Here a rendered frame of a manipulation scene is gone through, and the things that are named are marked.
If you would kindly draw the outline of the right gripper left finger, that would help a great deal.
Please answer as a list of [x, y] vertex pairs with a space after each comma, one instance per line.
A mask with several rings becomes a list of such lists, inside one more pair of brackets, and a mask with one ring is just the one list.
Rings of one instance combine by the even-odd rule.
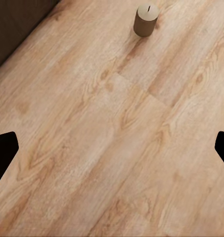
[[0, 134], [0, 179], [18, 150], [19, 144], [14, 131]]

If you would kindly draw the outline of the pillar candle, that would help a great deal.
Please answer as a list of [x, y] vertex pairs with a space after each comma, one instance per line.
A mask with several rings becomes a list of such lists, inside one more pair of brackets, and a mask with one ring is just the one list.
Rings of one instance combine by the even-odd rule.
[[159, 16], [158, 8], [149, 2], [141, 4], [136, 11], [134, 32], [140, 37], [148, 37], [153, 33]]

